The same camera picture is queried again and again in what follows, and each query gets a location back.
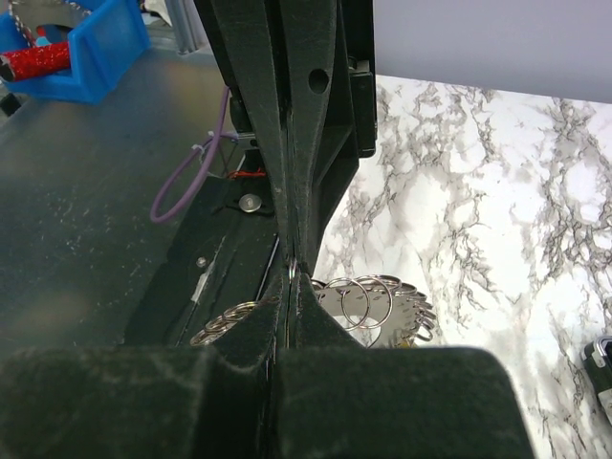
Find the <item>silver disc keyring holder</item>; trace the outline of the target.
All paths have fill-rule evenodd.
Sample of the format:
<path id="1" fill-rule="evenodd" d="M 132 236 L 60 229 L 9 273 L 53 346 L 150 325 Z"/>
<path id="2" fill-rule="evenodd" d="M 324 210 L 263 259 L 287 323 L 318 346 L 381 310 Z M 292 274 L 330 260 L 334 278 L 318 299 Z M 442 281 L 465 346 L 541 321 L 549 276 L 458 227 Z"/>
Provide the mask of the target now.
<path id="1" fill-rule="evenodd" d="M 427 295 L 399 277 L 370 274 L 311 281 L 317 304 L 365 348 L 413 348 L 434 339 Z"/>

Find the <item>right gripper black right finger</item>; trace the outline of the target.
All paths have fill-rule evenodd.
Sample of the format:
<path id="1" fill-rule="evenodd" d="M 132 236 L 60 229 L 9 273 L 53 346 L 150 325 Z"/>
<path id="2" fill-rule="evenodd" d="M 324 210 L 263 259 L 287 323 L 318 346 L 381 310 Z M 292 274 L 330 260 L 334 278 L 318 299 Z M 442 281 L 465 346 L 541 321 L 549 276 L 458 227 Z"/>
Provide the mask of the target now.
<path id="1" fill-rule="evenodd" d="M 277 458 L 530 458 L 510 378 L 470 347 L 361 347 L 293 278 L 273 368 Z"/>

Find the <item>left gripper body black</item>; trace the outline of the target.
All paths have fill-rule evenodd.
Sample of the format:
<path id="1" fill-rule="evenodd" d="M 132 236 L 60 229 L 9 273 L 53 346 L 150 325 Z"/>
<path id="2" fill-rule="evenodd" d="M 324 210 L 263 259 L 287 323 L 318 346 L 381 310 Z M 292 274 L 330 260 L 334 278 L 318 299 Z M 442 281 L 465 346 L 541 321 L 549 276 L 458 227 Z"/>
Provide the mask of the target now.
<path id="1" fill-rule="evenodd" d="M 317 157 L 315 225 L 323 225 L 329 220 L 359 160 L 373 154 L 377 136 L 373 4 L 370 1 L 340 2 L 344 57 L 332 89 L 333 107 L 328 112 L 335 120 L 325 124 Z M 235 90 L 231 91 L 231 119 L 238 133 L 248 136 L 249 147 L 261 156 L 243 102 Z"/>

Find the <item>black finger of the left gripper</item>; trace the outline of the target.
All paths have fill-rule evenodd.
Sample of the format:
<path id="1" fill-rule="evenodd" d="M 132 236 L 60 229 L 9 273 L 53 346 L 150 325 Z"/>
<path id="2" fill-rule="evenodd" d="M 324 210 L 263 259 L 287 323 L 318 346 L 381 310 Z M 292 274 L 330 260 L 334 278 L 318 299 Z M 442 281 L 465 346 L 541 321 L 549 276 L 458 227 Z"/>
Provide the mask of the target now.
<path id="1" fill-rule="evenodd" d="M 271 185 L 284 260 L 292 260 L 288 74 L 277 1 L 202 1 L 200 16 L 222 76 L 241 98 Z"/>
<path id="2" fill-rule="evenodd" d="M 283 185 L 287 258 L 308 268 L 315 248 L 314 181 L 332 89 L 344 57 L 340 1 L 283 1 L 281 18 L 289 87 Z"/>

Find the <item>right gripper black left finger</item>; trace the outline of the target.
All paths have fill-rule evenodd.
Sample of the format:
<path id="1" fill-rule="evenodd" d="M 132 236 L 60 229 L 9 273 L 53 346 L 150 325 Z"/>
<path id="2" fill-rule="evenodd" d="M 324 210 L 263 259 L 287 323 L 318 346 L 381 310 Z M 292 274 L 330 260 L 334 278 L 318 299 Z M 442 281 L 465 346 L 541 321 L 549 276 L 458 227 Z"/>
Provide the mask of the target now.
<path id="1" fill-rule="evenodd" d="M 5 458 L 273 458 L 289 282 L 211 345 L 28 350 L 1 365 Z"/>

